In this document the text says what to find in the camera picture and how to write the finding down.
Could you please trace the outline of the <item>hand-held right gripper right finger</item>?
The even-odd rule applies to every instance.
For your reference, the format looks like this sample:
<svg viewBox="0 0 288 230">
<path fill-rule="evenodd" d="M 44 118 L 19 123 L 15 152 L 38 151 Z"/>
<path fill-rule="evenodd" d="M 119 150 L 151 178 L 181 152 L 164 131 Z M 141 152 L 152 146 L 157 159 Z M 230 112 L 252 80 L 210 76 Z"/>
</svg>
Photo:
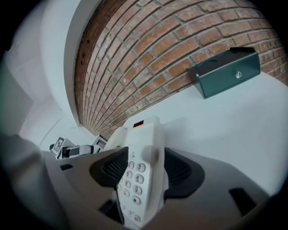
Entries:
<svg viewBox="0 0 288 230">
<path fill-rule="evenodd" d="M 165 149 L 168 189 L 150 230 L 241 228 L 269 195 L 236 167 L 191 152 Z"/>
</svg>

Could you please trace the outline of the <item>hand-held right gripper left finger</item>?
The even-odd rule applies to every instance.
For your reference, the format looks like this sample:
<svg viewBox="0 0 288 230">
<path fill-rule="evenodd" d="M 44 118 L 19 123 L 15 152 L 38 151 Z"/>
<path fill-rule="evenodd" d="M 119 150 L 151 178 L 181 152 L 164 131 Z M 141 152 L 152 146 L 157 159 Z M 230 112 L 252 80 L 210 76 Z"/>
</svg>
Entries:
<svg viewBox="0 0 288 230">
<path fill-rule="evenodd" d="M 124 230 L 116 188 L 128 165 L 128 148 L 56 159 L 45 166 L 69 230 Z"/>
</svg>

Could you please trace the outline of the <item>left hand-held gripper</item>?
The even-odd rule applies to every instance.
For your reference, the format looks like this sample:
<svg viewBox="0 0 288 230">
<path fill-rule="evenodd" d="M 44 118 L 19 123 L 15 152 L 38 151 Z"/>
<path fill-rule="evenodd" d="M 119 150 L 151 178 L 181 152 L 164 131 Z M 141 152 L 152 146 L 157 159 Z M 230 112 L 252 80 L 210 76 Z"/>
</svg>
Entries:
<svg viewBox="0 0 288 230">
<path fill-rule="evenodd" d="M 62 137 L 59 137 L 55 144 L 51 144 L 49 150 L 54 153 L 56 159 L 74 158 L 94 153 L 92 145 L 74 145 L 69 139 Z"/>
</svg>

